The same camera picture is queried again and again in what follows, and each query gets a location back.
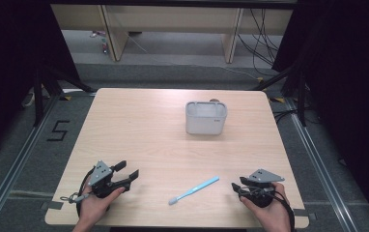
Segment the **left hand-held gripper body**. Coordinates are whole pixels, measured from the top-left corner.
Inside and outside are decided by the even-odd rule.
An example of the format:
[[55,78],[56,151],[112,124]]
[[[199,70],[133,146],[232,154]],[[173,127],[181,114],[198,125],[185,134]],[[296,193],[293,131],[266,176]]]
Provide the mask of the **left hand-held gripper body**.
[[110,169],[103,160],[99,160],[97,165],[93,168],[93,172],[90,174],[90,181],[88,186],[91,188],[92,193],[98,198],[105,198],[112,191],[118,189],[114,186],[116,182],[112,181],[113,174],[116,171]]

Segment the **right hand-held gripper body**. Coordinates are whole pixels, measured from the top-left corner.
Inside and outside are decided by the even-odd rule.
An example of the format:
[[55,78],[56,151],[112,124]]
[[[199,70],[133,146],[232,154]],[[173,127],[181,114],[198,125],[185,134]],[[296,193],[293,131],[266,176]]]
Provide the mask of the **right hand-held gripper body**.
[[246,191],[244,196],[256,206],[260,208],[267,207],[275,196],[275,186],[273,183],[283,182],[284,178],[269,172],[265,169],[258,169],[248,177],[250,186],[242,185],[242,189]]

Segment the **person's right hand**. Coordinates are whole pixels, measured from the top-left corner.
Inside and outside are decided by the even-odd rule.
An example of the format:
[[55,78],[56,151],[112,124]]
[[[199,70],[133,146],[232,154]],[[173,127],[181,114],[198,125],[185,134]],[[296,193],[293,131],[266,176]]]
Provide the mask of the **person's right hand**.
[[273,183],[273,186],[275,187],[276,199],[266,208],[256,206],[243,196],[240,197],[240,202],[252,212],[266,232],[291,232],[290,216],[285,207],[290,202],[284,186],[279,183]]

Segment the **person's left hand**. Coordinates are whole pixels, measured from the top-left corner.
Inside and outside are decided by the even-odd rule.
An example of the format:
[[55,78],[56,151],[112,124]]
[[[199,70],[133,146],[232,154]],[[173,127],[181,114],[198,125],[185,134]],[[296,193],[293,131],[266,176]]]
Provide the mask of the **person's left hand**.
[[110,204],[118,198],[124,188],[117,188],[105,198],[97,198],[95,195],[89,195],[80,205],[79,220],[72,232],[90,232],[92,228],[105,215]]

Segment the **light blue toothbrush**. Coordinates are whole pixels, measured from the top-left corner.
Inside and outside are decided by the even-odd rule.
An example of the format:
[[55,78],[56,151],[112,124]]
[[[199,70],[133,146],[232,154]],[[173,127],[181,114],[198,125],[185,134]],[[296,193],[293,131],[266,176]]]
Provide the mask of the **light blue toothbrush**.
[[195,193],[195,192],[197,192],[197,191],[199,191],[201,189],[206,188],[207,186],[209,186],[209,185],[217,182],[219,179],[220,178],[218,176],[214,176],[214,177],[210,178],[209,180],[207,180],[207,181],[205,181],[205,182],[203,182],[203,183],[201,183],[201,184],[199,184],[199,185],[197,185],[197,186],[195,186],[193,188],[190,188],[186,192],[184,192],[184,193],[182,193],[182,194],[180,194],[178,196],[175,196],[175,197],[171,198],[168,201],[168,205],[169,206],[172,206],[172,205],[178,203],[181,199],[183,199],[183,198],[185,198],[185,197],[187,197],[187,196],[189,196],[189,195],[191,195],[191,194],[193,194],[193,193]]

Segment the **grey tape strip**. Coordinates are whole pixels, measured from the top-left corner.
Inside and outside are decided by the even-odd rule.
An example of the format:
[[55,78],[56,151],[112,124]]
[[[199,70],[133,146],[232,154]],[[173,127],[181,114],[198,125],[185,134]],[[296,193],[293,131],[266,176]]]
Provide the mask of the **grey tape strip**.
[[318,219],[315,213],[308,212],[305,209],[294,209],[293,212],[296,218],[308,218],[309,220]]
[[58,202],[58,201],[45,201],[42,203],[41,205],[41,209],[42,210],[48,210],[48,209],[53,209],[53,210],[61,210],[63,207],[64,203],[63,202]]

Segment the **white plastic holder box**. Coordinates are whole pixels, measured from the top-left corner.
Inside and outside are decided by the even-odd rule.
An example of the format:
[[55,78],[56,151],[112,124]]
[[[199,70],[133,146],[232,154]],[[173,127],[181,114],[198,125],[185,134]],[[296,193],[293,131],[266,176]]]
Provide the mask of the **white plastic holder box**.
[[226,118],[227,106],[220,101],[190,101],[185,106],[185,130],[189,134],[219,135]]

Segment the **black metal stand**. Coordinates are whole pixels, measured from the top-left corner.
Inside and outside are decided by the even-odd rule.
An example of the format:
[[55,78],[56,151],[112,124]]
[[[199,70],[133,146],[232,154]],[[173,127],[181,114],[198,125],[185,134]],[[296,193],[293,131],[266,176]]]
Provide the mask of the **black metal stand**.
[[281,94],[284,97],[291,97],[294,93],[298,95],[298,120],[305,127],[305,77],[301,65],[294,63],[285,71],[252,88],[252,91],[262,91],[282,79],[285,79],[285,82],[281,89]]
[[34,74],[34,103],[35,103],[35,123],[40,124],[43,120],[45,107],[43,106],[43,88],[45,88],[51,98],[61,96],[64,91],[58,80],[65,80],[69,84],[78,87],[85,93],[96,93],[97,89],[84,84],[78,75],[68,75],[47,64],[39,65]]

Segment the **small colourful objects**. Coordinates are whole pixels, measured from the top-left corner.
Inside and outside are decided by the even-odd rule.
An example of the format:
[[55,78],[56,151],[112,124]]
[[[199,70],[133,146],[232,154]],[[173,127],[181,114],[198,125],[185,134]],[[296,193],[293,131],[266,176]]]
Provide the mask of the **small colourful objects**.
[[104,54],[107,54],[108,53],[108,44],[107,44],[107,40],[106,40],[106,33],[104,31],[92,31],[92,33],[90,35],[90,38],[96,38],[96,37],[100,37],[102,52]]

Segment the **dark curtain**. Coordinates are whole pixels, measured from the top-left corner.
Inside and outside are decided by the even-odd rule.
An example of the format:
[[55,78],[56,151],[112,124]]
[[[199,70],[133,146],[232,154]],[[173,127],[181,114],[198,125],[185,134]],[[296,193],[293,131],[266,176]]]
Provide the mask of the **dark curtain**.
[[34,84],[52,68],[79,78],[51,6],[41,0],[0,0],[0,137]]
[[306,84],[369,202],[369,0],[297,0],[274,69],[290,67],[308,39]]

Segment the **aluminium floor rail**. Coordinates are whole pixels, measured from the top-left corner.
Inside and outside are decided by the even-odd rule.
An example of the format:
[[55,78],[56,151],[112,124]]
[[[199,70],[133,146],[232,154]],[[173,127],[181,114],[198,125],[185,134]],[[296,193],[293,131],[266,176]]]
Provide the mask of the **aluminium floor rail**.
[[13,188],[17,178],[19,177],[23,167],[25,166],[27,160],[29,159],[32,150],[37,144],[39,137],[45,127],[46,121],[53,107],[56,105],[57,101],[60,99],[59,96],[51,97],[43,110],[43,116],[40,121],[31,129],[27,139],[25,140],[23,146],[21,147],[18,155],[16,156],[13,164],[10,166],[5,178],[0,184],[0,212]]
[[341,194],[339,193],[336,185],[334,184],[330,174],[326,170],[326,166],[320,156],[318,149],[316,148],[314,141],[312,140],[312,137],[308,132],[308,129],[298,118],[298,108],[294,105],[294,102],[291,99],[286,100],[286,106],[288,110],[294,110],[294,113],[292,114],[292,121],[303,143],[306,153],[315,168],[320,183],[322,184],[326,192],[326,196],[331,204],[331,207],[336,214],[339,223],[342,226],[343,231],[358,232],[358,228],[355,225],[354,219]]

